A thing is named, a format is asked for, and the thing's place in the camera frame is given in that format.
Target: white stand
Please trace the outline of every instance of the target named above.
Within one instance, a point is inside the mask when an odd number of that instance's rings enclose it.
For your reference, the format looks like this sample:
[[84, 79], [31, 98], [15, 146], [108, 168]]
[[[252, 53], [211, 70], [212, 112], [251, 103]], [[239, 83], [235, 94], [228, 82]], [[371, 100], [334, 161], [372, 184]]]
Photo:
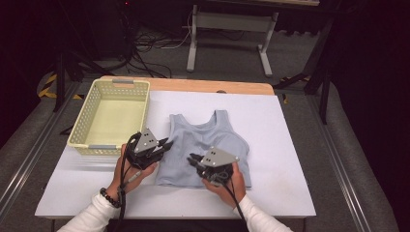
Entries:
[[225, 30], [265, 32], [265, 43], [258, 46], [258, 51], [260, 54], [260, 59], [262, 61], [263, 69], [265, 71], [265, 75], [268, 77], [272, 76], [272, 70], [269, 64], [266, 50], [268, 49], [277, 21], [278, 13], [274, 13], [272, 16], [202, 13], [199, 12], [198, 7], [194, 5], [192, 9], [191, 43], [190, 54], [188, 56], [187, 71], [191, 73], [194, 70], [197, 46], [196, 28], [202, 27]]

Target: hand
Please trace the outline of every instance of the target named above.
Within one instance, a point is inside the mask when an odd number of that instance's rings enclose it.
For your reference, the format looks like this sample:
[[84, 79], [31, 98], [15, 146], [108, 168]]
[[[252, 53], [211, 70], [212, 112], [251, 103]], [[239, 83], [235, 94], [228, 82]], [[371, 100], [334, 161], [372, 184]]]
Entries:
[[[244, 176], [242, 175], [242, 172], [239, 170], [239, 166], [237, 162], [232, 163], [232, 169], [233, 169], [233, 174], [232, 174], [231, 180], [226, 185], [232, 192], [235, 192], [236, 200], [238, 202], [241, 202], [241, 200], [247, 194], [245, 190]], [[232, 196], [229, 194], [229, 192], [224, 187], [216, 187], [212, 185], [210, 182], [208, 182], [208, 180], [206, 179], [202, 179], [202, 183], [205, 185], [206, 189], [208, 189], [211, 192], [216, 193], [220, 197], [220, 199], [226, 204], [228, 204], [229, 206], [231, 206], [232, 209], [236, 208], [235, 201], [233, 200]]]
[[[111, 182], [111, 185], [109, 185], [109, 187], [106, 189], [106, 194], [109, 195], [115, 201], [118, 200], [117, 190], [121, 184], [121, 164], [123, 162], [123, 159], [126, 159], [126, 157], [124, 156], [125, 150], [126, 150], [126, 144], [123, 144], [123, 146], [121, 147], [121, 157], [117, 160], [117, 165], [115, 166], [114, 178]], [[138, 176], [135, 180], [127, 183], [125, 187], [125, 192], [128, 193], [132, 191], [133, 189], [137, 188], [145, 177], [151, 175], [154, 172], [157, 165], [158, 164], [154, 162], [153, 164], [145, 168], [145, 170], [142, 170], [140, 176]], [[126, 159], [126, 162], [124, 164], [124, 172], [126, 172], [126, 170], [130, 166], [131, 166], [130, 163]], [[138, 168], [131, 166], [128, 172], [126, 173], [124, 182], [126, 182], [129, 178], [131, 178], [138, 171], [139, 171]]]

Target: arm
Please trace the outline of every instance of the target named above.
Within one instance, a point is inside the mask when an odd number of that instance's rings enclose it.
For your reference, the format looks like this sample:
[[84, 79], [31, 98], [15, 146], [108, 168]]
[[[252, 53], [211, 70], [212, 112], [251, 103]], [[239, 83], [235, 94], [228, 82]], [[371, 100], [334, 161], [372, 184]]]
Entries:
[[[239, 206], [241, 207], [242, 212], [244, 213], [244, 217], [247, 221], [247, 227], [249, 232], [291, 231], [284, 224], [280, 223], [274, 217], [267, 215], [265, 212], [263, 212], [253, 204], [253, 202], [247, 196], [247, 192], [245, 190], [244, 176], [239, 170], [238, 163], [232, 163], [232, 167], [233, 174], [230, 181], [231, 183], [228, 183], [227, 186], [230, 188], [232, 192], [235, 192], [235, 198], [238, 200]], [[216, 193], [223, 202], [225, 202], [226, 204], [231, 206], [232, 209], [234, 209], [235, 214], [239, 215], [235, 201], [225, 188], [215, 187], [205, 179], [202, 180], [202, 182], [209, 191]]]
[[[106, 189], [106, 194], [111, 197], [114, 201], [118, 201], [117, 188], [120, 186], [121, 178], [121, 164], [124, 157], [126, 146], [123, 145], [121, 149], [121, 157], [117, 160], [115, 166], [114, 177], [111, 184]], [[130, 167], [130, 163], [126, 160], [124, 170], [127, 170]], [[155, 168], [157, 167], [156, 163], [151, 164], [145, 170], [141, 171], [141, 175], [136, 177], [133, 181], [129, 182], [125, 187], [125, 192], [128, 193], [133, 189], [137, 188], [142, 180], [151, 175]], [[125, 180], [129, 180], [139, 169], [131, 166], [128, 172], [126, 173]], [[61, 227], [60, 232], [69, 232], [69, 231], [101, 231], [103, 232], [105, 227], [108, 225], [108, 221], [111, 218], [117, 216], [120, 212], [120, 209], [115, 208], [108, 200], [98, 193], [92, 198], [91, 204], [81, 211], [77, 216], [70, 220], [66, 225]]]

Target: metal frame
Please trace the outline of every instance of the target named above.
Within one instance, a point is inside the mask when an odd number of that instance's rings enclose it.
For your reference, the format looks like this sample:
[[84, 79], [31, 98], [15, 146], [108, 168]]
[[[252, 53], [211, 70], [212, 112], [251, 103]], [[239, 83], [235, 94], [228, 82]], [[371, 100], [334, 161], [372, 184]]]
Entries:
[[338, 183], [340, 184], [341, 191], [343, 192], [344, 198], [346, 200], [347, 206], [349, 207], [352, 218], [355, 221], [358, 231], [370, 232], [372, 231], [370, 225], [368, 224], [365, 212], [359, 202], [359, 198], [352, 183], [350, 182], [349, 176], [343, 166], [343, 162], [337, 152], [335, 143], [328, 131], [328, 128], [322, 124], [322, 118], [317, 113], [316, 108], [318, 104], [314, 96], [307, 96], [307, 102], [309, 104], [310, 110], [315, 118], [315, 121], [319, 127], [320, 133], [326, 143], [329, 150], [329, 158], [332, 167], [337, 176]]
[[260, 44], [257, 48], [265, 75], [268, 77], [272, 76], [271, 65], [269, 64], [266, 50], [268, 49], [277, 21], [278, 13], [273, 13], [272, 16], [202, 13], [198, 10], [197, 5], [193, 5], [190, 53], [188, 55], [187, 71], [191, 73], [195, 68], [197, 48], [196, 31], [197, 28], [200, 27], [266, 33], [264, 44]]
[[[67, 91], [65, 99], [70, 100], [74, 96], [78, 86], [79, 82], [73, 82], [72, 85], [69, 87], [69, 90]], [[63, 101], [63, 104], [60, 105], [61, 107], [59, 107], [58, 111], [54, 112], [51, 115], [50, 119], [47, 121], [46, 125], [44, 126], [44, 129], [40, 133], [35, 144], [33, 145], [33, 148], [27, 154], [26, 159], [22, 162], [21, 166], [14, 174], [12, 180], [10, 181], [5, 192], [0, 198], [0, 223], [6, 217], [7, 212], [10, 210], [13, 203], [15, 203], [18, 194], [20, 193], [25, 182], [31, 174], [31, 171], [34, 169], [34, 166], [36, 165], [37, 161], [42, 155], [43, 150], [45, 149], [45, 146], [51, 136], [51, 133], [56, 127], [57, 122], [60, 116], [63, 114], [68, 103], [69, 101]]]

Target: wooden table edge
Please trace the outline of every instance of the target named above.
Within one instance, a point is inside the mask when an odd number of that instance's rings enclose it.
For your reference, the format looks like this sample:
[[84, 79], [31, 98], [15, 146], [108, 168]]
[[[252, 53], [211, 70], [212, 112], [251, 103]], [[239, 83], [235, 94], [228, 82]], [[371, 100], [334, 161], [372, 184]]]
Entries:
[[105, 75], [102, 79], [136, 79], [150, 82], [150, 90], [159, 91], [184, 91], [226, 94], [248, 94], [248, 95], [274, 95], [272, 85], [268, 83], [250, 83], [235, 81], [215, 81], [197, 79], [169, 79], [138, 76], [111, 76]]

